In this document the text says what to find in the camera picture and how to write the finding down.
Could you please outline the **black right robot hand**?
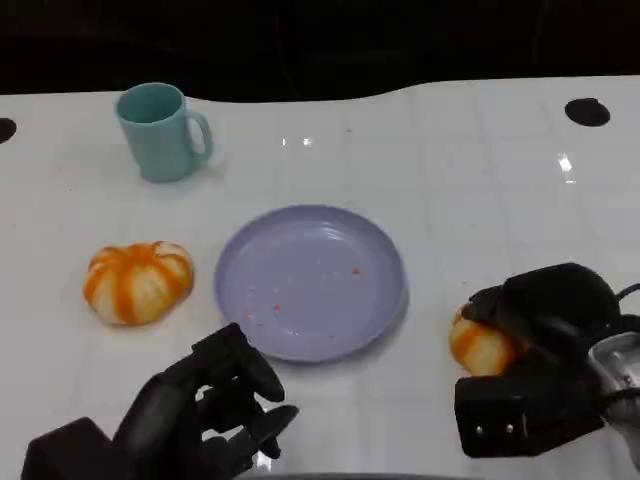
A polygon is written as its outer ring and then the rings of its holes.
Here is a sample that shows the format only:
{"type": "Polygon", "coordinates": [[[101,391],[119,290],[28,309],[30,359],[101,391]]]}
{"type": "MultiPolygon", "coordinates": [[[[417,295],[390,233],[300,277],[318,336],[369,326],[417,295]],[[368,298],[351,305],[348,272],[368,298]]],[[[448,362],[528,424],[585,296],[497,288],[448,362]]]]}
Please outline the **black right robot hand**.
{"type": "Polygon", "coordinates": [[[502,334],[516,352],[579,368],[595,339],[622,323],[619,300],[594,270],[547,266],[472,295],[462,318],[502,334]]]}

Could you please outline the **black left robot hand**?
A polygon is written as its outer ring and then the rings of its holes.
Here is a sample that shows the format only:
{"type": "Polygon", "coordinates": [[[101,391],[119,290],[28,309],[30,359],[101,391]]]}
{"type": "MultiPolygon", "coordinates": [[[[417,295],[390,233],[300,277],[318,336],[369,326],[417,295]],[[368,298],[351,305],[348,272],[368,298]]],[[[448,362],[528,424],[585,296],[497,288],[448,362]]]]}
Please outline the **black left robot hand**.
{"type": "Polygon", "coordinates": [[[147,381],[113,442],[137,479],[234,479],[258,453],[280,457],[277,438],[299,413],[284,399],[273,368],[231,323],[147,381]]]}

